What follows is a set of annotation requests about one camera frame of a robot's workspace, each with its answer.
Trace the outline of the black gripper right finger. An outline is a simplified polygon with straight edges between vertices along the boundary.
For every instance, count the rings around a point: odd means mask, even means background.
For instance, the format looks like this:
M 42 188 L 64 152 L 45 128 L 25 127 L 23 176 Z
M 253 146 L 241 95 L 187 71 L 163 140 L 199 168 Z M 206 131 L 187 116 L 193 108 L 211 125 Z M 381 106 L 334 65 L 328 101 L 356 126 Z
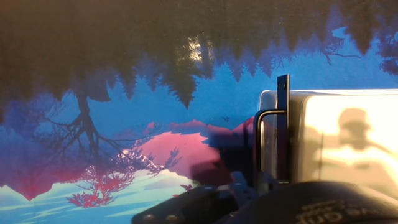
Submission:
M 233 180 L 231 183 L 231 194 L 233 195 L 237 206 L 244 206 L 258 198 L 257 192 L 248 186 L 248 183 L 241 172 L 232 172 L 231 178 Z

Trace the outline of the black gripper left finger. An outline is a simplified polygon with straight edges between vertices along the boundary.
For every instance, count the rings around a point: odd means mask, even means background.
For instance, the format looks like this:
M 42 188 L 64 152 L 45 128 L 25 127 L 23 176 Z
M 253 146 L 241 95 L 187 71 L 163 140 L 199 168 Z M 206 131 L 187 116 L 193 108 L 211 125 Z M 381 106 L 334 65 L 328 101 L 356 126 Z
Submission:
M 134 215 L 132 224 L 209 224 L 236 210 L 229 190 L 205 185 Z

